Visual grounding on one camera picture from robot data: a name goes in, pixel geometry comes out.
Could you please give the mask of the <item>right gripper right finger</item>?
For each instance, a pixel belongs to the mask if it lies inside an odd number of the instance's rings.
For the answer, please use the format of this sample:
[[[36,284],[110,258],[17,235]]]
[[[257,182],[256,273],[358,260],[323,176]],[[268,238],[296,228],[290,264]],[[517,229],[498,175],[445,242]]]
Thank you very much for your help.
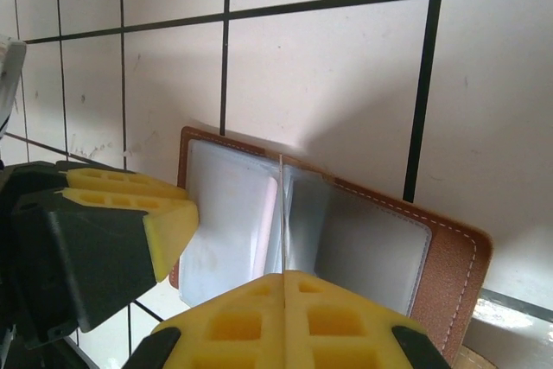
[[[449,368],[406,315],[298,270],[284,272],[286,368]]]

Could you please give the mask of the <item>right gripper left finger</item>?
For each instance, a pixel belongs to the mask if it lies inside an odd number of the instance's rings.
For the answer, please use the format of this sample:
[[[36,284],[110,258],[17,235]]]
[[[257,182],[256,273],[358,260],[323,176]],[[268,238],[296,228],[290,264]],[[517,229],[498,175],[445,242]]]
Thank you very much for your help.
[[[283,275],[269,274],[158,324],[138,368],[283,368]]]

